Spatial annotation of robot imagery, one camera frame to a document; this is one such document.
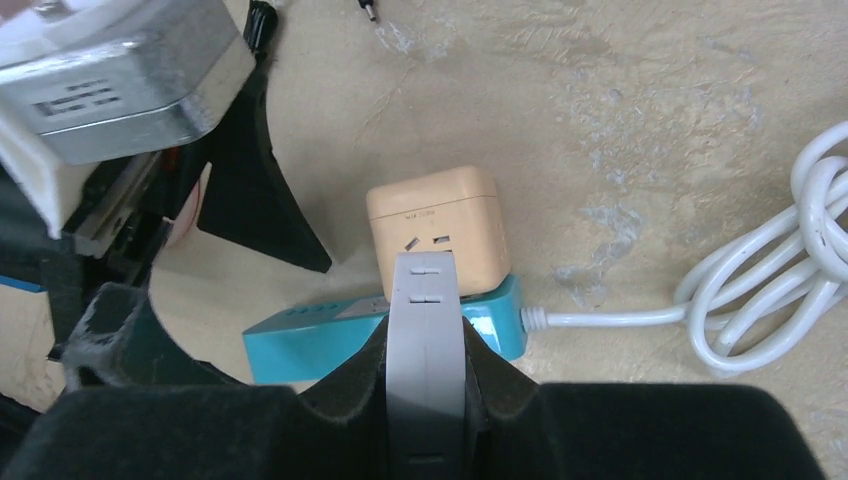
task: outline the black cable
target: black cable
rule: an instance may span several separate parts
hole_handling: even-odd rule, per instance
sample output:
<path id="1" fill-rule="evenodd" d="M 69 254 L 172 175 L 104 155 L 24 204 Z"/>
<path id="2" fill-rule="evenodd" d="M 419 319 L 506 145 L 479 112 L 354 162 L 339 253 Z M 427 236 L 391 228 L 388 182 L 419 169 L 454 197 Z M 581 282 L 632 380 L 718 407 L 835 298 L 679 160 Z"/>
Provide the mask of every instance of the black cable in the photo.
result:
<path id="1" fill-rule="evenodd" d="M 244 25 L 244 40 L 257 63 L 263 62 L 271 53 L 271 41 L 277 33 L 280 18 L 277 9 L 261 0 L 250 0 L 247 22 Z"/>
<path id="2" fill-rule="evenodd" d="M 368 18 L 372 22 L 377 21 L 377 12 L 374 10 L 374 0 L 359 0 L 359 7 L 365 10 L 365 13 L 368 14 Z"/>

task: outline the metal box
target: metal box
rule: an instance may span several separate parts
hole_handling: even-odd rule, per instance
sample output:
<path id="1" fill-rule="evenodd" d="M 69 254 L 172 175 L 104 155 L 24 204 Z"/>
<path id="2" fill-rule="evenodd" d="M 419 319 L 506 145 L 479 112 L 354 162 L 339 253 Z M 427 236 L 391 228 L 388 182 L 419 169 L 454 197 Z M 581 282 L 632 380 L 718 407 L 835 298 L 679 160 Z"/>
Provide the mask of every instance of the metal box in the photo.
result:
<path id="1" fill-rule="evenodd" d="M 0 102 L 80 165 L 197 140 L 253 66 L 221 0 L 148 0 L 58 51 L 0 65 Z"/>

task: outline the gray plastic strap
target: gray plastic strap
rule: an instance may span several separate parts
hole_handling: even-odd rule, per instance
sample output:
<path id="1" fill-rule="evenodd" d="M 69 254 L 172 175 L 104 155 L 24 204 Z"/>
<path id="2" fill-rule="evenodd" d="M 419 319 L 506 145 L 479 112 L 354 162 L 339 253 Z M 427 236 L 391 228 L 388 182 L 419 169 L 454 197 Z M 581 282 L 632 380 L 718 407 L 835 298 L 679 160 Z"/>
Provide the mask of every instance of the gray plastic strap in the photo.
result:
<path id="1" fill-rule="evenodd" d="M 395 263 L 386 345 L 392 478 L 459 478 L 465 338 L 450 253 L 402 253 Z"/>

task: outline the power plug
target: power plug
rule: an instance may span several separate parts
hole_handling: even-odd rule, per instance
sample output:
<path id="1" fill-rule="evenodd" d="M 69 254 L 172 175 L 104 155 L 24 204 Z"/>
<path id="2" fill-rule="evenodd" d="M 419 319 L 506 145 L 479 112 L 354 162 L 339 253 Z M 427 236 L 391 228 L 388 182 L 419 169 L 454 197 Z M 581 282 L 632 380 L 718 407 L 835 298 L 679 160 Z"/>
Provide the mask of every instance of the power plug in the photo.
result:
<path id="1" fill-rule="evenodd" d="M 373 188 L 365 198 L 383 292 L 399 253 L 452 252 L 459 294 L 488 292 L 510 271 L 495 179 L 464 166 Z"/>
<path id="2" fill-rule="evenodd" d="M 461 302 L 462 315 L 506 360 L 524 354 L 521 286 L 507 275 L 496 289 Z M 255 383 L 317 380 L 359 351 L 389 313 L 383 296 L 290 308 L 242 334 Z"/>

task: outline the white label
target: white label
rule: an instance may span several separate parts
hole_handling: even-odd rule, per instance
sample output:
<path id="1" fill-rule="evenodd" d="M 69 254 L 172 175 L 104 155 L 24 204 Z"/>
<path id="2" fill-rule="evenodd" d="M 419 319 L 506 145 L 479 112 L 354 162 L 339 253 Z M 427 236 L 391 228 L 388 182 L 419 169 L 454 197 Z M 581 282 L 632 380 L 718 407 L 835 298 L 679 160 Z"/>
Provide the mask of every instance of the white label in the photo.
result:
<path id="1" fill-rule="evenodd" d="M 359 317 L 361 315 L 373 315 L 375 313 L 388 313 L 389 302 L 386 297 L 372 297 L 357 300 L 338 315 L 336 318 Z"/>
<path id="2" fill-rule="evenodd" d="M 123 105 L 120 93 L 108 78 L 58 85 L 44 90 L 39 97 L 32 106 L 47 120 L 64 120 Z"/>

